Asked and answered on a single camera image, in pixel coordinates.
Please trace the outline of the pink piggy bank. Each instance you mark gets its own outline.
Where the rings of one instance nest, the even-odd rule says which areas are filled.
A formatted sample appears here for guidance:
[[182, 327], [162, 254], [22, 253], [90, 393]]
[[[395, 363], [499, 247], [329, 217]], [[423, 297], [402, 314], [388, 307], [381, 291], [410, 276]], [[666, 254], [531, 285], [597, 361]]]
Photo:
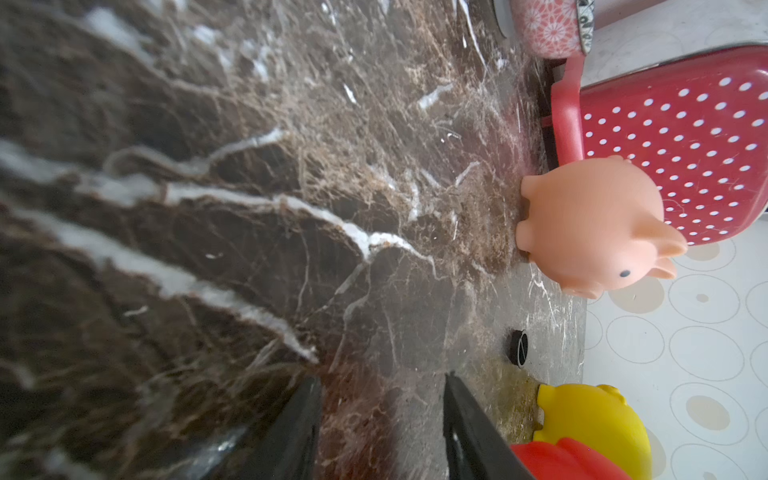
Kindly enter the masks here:
[[620, 156], [525, 176], [520, 192], [529, 205], [516, 245], [568, 295], [597, 299], [645, 277], [673, 279], [674, 258], [688, 250], [653, 180]]

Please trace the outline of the floral patterned bowl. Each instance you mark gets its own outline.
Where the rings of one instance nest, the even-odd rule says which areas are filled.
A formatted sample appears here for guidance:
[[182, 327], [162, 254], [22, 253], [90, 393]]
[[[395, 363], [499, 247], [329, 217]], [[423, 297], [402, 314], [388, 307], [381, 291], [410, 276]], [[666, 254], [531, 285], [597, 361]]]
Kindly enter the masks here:
[[594, 0], [518, 0], [510, 7], [516, 30], [533, 54], [555, 60], [590, 53]]

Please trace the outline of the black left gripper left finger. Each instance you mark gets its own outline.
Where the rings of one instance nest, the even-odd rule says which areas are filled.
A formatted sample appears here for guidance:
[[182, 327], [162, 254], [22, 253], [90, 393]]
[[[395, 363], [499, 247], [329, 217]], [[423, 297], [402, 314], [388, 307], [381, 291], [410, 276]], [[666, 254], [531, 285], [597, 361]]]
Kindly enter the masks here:
[[305, 378], [239, 472], [240, 479], [312, 479], [322, 421], [323, 387]]

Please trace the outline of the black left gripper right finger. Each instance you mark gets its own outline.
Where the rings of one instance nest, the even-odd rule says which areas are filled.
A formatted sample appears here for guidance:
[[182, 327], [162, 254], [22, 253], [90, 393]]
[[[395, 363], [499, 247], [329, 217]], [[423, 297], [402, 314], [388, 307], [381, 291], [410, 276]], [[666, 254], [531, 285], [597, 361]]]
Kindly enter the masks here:
[[445, 378], [443, 436], [450, 480], [534, 478], [454, 372]]

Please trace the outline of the red polka dot toaster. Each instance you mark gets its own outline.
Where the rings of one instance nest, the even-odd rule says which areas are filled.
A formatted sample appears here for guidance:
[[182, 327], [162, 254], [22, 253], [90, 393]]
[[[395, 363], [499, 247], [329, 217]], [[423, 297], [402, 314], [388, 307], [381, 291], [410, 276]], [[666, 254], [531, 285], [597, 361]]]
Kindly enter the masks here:
[[588, 87], [568, 59], [551, 87], [561, 165], [619, 155], [663, 198], [664, 219], [691, 245], [719, 242], [767, 208], [767, 47], [722, 47]]

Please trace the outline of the yellow piggy bank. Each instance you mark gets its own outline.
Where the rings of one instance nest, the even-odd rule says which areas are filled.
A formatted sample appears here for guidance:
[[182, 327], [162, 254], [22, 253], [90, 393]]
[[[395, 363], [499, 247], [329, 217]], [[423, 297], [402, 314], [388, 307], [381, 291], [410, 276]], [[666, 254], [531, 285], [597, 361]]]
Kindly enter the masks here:
[[536, 403], [542, 428], [533, 439], [556, 444], [569, 438], [596, 450], [632, 479], [652, 477], [646, 427], [621, 392], [610, 385], [542, 384]]

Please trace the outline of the black round plug middle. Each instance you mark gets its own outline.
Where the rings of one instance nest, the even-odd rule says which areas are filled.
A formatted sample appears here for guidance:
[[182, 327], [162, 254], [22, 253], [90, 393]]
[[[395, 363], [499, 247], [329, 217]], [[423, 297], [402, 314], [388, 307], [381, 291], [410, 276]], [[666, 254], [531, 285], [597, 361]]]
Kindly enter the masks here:
[[529, 351], [529, 339], [525, 330], [512, 330], [509, 334], [507, 358], [518, 367], [526, 364]]

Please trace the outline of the red piggy bank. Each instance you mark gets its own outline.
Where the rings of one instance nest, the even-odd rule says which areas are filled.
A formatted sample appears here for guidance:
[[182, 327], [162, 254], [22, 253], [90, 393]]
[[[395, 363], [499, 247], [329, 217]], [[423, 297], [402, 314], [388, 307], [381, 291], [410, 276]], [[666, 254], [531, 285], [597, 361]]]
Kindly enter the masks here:
[[510, 449], [535, 479], [631, 479], [598, 451], [570, 438], [562, 438], [556, 444], [532, 441], [511, 445]]

